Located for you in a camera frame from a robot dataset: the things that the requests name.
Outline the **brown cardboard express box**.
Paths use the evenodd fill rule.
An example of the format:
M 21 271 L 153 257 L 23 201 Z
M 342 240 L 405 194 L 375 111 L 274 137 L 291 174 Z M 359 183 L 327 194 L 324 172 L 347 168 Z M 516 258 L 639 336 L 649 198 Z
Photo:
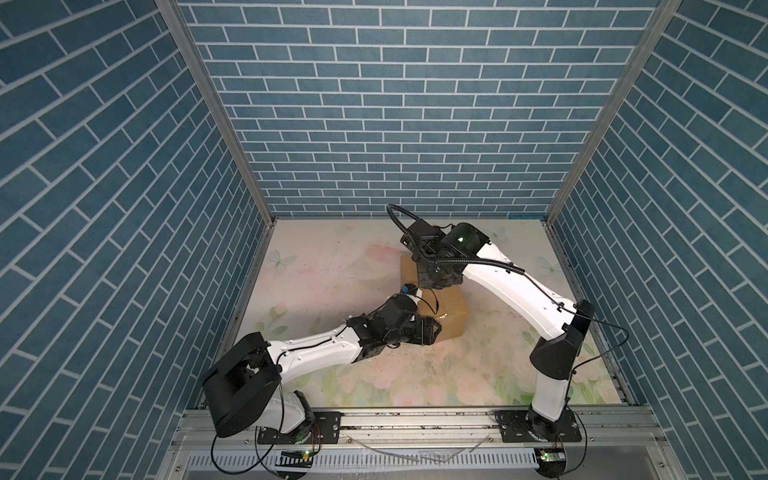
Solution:
M 469 307 L 459 286 L 443 289 L 427 288 L 418 277 L 418 268 L 410 254 L 400 256 L 400 281 L 418 288 L 416 300 L 422 317 L 430 317 L 441 326 L 436 343 L 463 335 L 470 316 Z

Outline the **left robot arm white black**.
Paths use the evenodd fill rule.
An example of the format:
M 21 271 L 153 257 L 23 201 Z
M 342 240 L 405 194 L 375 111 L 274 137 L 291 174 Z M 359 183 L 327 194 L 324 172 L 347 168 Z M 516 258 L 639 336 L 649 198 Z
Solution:
M 298 441 L 315 422 L 305 395 L 285 384 L 319 370 L 351 365 L 403 344 L 430 346 L 442 325 L 419 312 L 419 298 L 389 297 L 370 313 L 336 328 L 294 340 L 268 341 L 254 332 L 237 341 L 202 378 L 216 436 L 228 438 L 251 426 Z

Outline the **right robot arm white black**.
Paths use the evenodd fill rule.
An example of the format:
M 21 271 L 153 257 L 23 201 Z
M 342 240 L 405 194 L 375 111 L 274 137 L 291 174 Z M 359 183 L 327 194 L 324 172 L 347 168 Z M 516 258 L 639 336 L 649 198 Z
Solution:
M 575 303 L 535 280 L 468 223 L 444 231 L 416 220 L 403 230 L 401 242 L 411 251 L 428 288 L 472 281 L 512 307 L 539 334 L 530 354 L 537 378 L 529 419 L 547 426 L 558 422 L 593 306 L 587 301 Z

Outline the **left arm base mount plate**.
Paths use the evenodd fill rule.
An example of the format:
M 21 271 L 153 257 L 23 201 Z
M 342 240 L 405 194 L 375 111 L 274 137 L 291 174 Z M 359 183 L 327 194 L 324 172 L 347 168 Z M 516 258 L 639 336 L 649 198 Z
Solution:
M 289 433 L 260 427 L 257 430 L 259 445 L 314 445 L 337 444 L 343 414 L 340 411 L 318 411 L 313 421 L 303 421 Z

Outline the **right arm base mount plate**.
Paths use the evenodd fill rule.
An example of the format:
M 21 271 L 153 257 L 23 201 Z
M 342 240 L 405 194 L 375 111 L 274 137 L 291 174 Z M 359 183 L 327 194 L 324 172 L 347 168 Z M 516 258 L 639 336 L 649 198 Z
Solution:
M 579 442 L 582 434 L 573 413 L 564 410 L 552 421 L 528 409 L 503 409 L 492 413 L 504 443 Z

